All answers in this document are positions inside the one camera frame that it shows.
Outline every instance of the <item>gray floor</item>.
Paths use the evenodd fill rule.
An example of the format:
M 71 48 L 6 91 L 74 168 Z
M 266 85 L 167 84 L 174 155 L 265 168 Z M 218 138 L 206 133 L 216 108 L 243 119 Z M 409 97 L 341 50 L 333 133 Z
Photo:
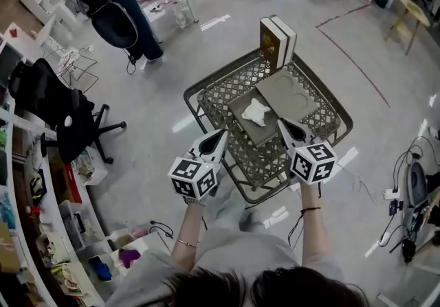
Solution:
M 400 250 L 392 255 L 381 248 L 368 257 L 366 253 L 389 221 L 382 191 L 393 186 L 397 157 L 416 136 L 427 135 L 427 126 L 440 126 L 439 99 L 435 98 L 440 55 L 431 36 L 421 28 L 405 56 L 408 38 L 394 34 L 384 41 L 395 14 L 370 6 L 344 15 L 366 5 L 365 0 L 194 0 L 194 4 L 200 21 L 184 30 L 175 23 L 173 4 L 157 19 L 158 15 L 150 15 L 164 38 L 165 56 L 162 62 L 147 65 L 145 71 L 132 76 L 125 72 L 124 52 L 108 46 L 91 26 L 76 39 L 77 47 L 93 44 L 91 56 L 99 61 L 93 72 L 100 79 L 87 95 L 97 105 L 105 102 L 111 106 L 108 124 L 122 120 L 128 124 L 126 132 L 102 137 L 115 162 L 91 196 L 105 227 L 111 231 L 158 220 L 179 229 L 185 205 L 171 190 L 166 174 L 175 157 L 201 134 L 184 104 L 183 92 L 257 48 L 259 19 L 277 14 L 298 33 L 296 53 L 353 118 L 354 129 L 335 151 L 343 158 L 350 149 L 357 150 L 346 168 L 362 177 L 377 202 L 372 202 L 365 189 L 353 191 L 357 178 L 347 172 L 339 172 L 323 186 L 324 218 L 335 256 L 346 280 L 363 288 L 368 297 L 374 299 L 387 291 L 407 271 Z M 335 16 L 340 17 L 320 27 L 332 42 L 316 26 Z M 221 17 L 216 25 L 204 26 Z M 425 154 L 421 162 L 432 173 L 437 169 L 432 151 L 425 141 L 420 144 Z M 268 231 L 286 240 L 299 216 L 299 196 L 285 190 L 256 209 L 270 219 L 282 207 L 288 215 Z M 388 231 L 398 223 L 396 218 Z M 300 257 L 301 241 L 296 253 Z

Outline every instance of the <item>office chair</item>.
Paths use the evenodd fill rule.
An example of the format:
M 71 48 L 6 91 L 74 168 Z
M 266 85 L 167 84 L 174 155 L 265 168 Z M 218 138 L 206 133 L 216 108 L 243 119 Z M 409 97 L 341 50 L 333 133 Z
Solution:
M 93 142 L 105 163 L 112 164 L 102 149 L 99 136 L 116 128 L 126 128 L 125 122 L 100 128 L 104 104 L 97 114 L 93 114 L 95 104 L 81 91 L 69 89 L 56 76 L 45 59 L 38 59 L 33 65 L 19 62 L 9 77 L 9 92 L 16 105 L 35 114 L 51 129 L 56 130 L 57 141 L 46 140 L 41 135 L 41 152 L 45 157 L 47 147 L 58 147 L 64 163 L 70 163 Z

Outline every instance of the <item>black wristband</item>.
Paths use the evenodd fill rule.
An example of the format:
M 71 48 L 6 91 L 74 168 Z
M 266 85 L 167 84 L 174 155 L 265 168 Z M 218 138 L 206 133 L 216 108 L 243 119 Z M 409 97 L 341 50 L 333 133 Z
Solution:
M 307 211 L 314 211 L 315 209 L 321 209 L 321 207 L 310 207 L 301 210 L 301 216 L 304 216 L 304 213 Z

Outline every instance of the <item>small wooden table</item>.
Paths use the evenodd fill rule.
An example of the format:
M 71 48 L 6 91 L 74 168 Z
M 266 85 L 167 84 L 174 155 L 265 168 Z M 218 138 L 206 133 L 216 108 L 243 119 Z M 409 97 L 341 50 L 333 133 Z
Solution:
M 400 0 L 400 1 L 405 7 L 404 13 L 396 20 L 396 22 L 394 22 L 391 25 L 390 31 L 388 32 L 388 34 L 385 37 L 385 41 L 391 36 L 391 32 L 403 21 L 404 17 L 408 13 L 412 14 L 416 18 L 417 22 L 415 24 L 414 30 L 412 31 L 410 44 L 405 52 L 405 55 L 407 55 L 408 52 L 410 51 L 411 45 L 413 45 L 414 37 L 417 32 L 417 29 L 419 28 L 420 23 L 425 25 L 425 27 L 429 27 L 430 23 L 424 13 L 424 11 L 416 3 L 414 3 L 411 0 Z

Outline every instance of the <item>bracelet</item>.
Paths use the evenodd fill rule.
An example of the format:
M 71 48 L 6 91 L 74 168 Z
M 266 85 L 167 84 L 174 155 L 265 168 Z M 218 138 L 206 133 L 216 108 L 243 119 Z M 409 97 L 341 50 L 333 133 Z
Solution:
M 177 241 L 180 242 L 181 244 L 186 245 L 186 246 L 191 246 L 191 247 L 194 247 L 195 249 L 197 248 L 197 245 L 194 246 L 194 245 L 190 244 L 189 242 L 185 242 L 185 241 L 182 241 L 180 239 L 177 239 Z
M 307 211 L 314 211 L 315 209 L 321 209 L 321 207 L 310 207 L 310 208 L 302 209 L 301 210 L 301 216 L 304 216 L 305 212 L 307 212 Z

